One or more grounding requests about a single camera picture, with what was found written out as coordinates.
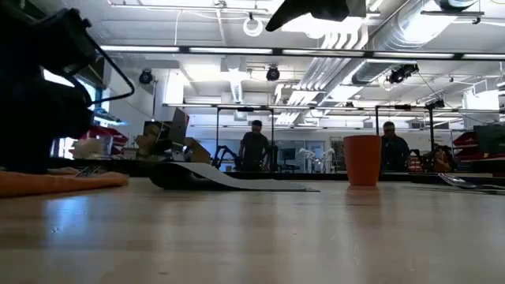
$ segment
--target cable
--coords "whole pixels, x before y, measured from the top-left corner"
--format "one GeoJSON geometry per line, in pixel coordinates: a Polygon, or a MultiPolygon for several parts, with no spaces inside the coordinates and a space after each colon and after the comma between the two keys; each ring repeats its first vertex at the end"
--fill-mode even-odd
{"type": "Polygon", "coordinates": [[[175,39],[174,39],[174,45],[177,46],[177,30],[179,26],[179,17],[182,14],[182,10],[179,10],[179,13],[177,14],[177,18],[175,18],[175,39]]]}
{"type": "MultiPolygon", "coordinates": [[[[425,80],[425,78],[420,74],[420,73],[417,73],[419,74],[419,77],[425,82],[426,86],[430,89],[430,91],[432,91],[433,95],[435,95],[436,97],[438,97],[439,99],[443,99],[441,96],[438,95],[438,92],[435,92],[435,90],[433,90],[432,86],[430,86],[428,84],[428,82],[425,80]]],[[[452,110],[457,110],[456,108],[454,108],[453,106],[451,106],[450,104],[446,103],[444,101],[444,103],[450,107],[452,110]]],[[[459,113],[462,117],[464,118],[468,118],[469,120],[472,120],[472,121],[476,121],[476,122],[479,122],[479,123],[482,123],[484,125],[493,125],[494,123],[493,122],[485,122],[485,121],[480,121],[478,119],[475,119],[475,118],[471,118],[470,116],[466,115],[466,114],[462,114],[462,113],[459,113]]]]}

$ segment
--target table surface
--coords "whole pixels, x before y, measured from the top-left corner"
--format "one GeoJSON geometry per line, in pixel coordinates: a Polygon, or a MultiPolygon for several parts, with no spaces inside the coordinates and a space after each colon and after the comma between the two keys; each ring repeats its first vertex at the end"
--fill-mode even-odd
{"type": "Polygon", "coordinates": [[[1,283],[503,283],[505,197],[106,189],[0,200],[1,283]]]}

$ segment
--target monitor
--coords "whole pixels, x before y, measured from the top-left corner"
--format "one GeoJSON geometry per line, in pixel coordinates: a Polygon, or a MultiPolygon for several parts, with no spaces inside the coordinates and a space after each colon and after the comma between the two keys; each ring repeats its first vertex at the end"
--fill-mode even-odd
{"type": "Polygon", "coordinates": [[[279,149],[283,160],[294,160],[297,156],[296,148],[279,149]]]}

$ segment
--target orange cloth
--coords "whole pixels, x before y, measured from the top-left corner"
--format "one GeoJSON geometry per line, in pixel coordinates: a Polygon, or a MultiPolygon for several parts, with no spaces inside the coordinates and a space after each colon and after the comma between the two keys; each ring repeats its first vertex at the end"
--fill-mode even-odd
{"type": "Polygon", "coordinates": [[[74,177],[0,171],[0,198],[103,189],[127,184],[128,177],[119,173],[74,177]]]}

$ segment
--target man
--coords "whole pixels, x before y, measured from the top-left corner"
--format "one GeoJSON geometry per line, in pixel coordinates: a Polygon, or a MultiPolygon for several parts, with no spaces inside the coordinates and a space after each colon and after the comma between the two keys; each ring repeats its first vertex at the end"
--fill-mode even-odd
{"type": "Polygon", "coordinates": [[[410,149],[407,142],[396,136],[395,124],[391,121],[383,125],[382,136],[382,170],[405,171],[410,149]]]}
{"type": "MultiPolygon", "coordinates": [[[[241,171],[261,171],[263,150],[268,150],[268,139],[261,134],[263,124],[261,121],[252,122],[251,132],[244,135],[240,143],[238,155],[242,161],[241,171]]],[[[270,164],[270,155],[267,155],[267,162],[263,170],[268,170],[270,164]]]]}

